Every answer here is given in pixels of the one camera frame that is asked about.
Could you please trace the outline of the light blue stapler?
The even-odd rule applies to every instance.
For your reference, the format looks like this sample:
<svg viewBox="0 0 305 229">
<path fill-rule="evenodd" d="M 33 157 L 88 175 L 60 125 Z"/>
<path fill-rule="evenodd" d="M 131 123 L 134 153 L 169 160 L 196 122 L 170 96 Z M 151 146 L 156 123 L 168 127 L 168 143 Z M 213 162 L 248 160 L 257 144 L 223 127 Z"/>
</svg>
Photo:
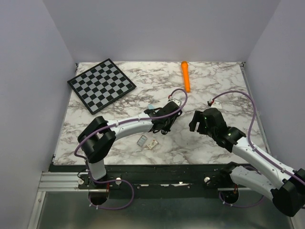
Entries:
<svg viewBox="0 0 305 229">
<path fill-rule="evenodd" d="M 148 109 L 155 109 L 155 107 L 152 104 L 149 104 Z"/>
</svg>

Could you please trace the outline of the white staples box sleeve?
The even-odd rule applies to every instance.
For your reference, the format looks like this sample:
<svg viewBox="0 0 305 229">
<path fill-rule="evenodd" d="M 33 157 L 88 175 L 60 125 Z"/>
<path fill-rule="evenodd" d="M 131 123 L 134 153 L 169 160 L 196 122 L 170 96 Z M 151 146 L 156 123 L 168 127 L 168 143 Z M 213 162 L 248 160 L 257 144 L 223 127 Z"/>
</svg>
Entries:
<svg viewBox="0 0 305 229">
<path fill-rule="evenodd" d="M 153 139 L 152 141 L 150 141 L 147 145 L 146 145 L 146 147 L 148 148 L 148 149 L 153 149 L 154 147 L 156 147 L 158 145 L 158 142 L 155 140 L 155 139 Z"/>
</svg>

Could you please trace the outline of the black stapler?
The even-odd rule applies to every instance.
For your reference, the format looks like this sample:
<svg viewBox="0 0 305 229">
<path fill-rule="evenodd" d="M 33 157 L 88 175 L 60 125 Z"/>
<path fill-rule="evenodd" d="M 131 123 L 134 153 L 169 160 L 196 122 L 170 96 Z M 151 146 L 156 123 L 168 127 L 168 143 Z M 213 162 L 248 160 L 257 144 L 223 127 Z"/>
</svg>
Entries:
<svg viewBox="0 0 305 229">
<path fill-rule="evenodd" d="M 182 114 L 182 110 L 173 114 L 172 116 L 168 117 L 166 119 L 166 122 L 165 122 L 165 126 L 161 129 L 161 134 L 162 135 L 166 135 L 168 132 L 171 131 L 171 127 L 172 125 L 174 124 L 174 122 L 176 121 L 176 119 L 181 116 Z"/>
</svg>

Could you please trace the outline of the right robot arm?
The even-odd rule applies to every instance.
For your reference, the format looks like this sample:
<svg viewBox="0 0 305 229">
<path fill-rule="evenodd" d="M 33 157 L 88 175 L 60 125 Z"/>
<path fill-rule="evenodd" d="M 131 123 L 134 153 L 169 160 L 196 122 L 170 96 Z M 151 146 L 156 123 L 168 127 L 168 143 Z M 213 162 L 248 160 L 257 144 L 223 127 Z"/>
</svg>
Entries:
<svg viewBox="0 0 305 229">
<path fill-rule="evenodd" d="M 305 171 L 295 170 L 262 151 L 236 127 L 227 126 L 222 113 L 216 108 L 195 111 L 189 123 L 191 132 L 211 137 L 218 146 L 233 153 L 255 170 L 230 162 L 218 175 L 205 178 L 208 187 L 247 187 L 272 201 L 283 214 L 293 217 L 305 205 Z"/>
</svg>

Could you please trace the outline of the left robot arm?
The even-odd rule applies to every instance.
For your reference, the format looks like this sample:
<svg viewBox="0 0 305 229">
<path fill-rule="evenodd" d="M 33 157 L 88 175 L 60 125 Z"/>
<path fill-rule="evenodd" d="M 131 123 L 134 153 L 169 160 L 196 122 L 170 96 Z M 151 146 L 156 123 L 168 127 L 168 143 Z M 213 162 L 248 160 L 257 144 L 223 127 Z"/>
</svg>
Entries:
<svg viewBox="0 0 305 229">
<path fill-rule="evenodd" d="M 181 114 L 181 102 L 173 99 L 162 108 L 146 109 L 130 119 L 107 121 L 102 116 L 94 118 L 78 136 L 78 148 L 85 153 L 91 174 L 89 183 L 94 188 L 105 185 L 104 158 L 116 140 L 139 133 L 161 132 L 165 135 Z"/>
</svg>

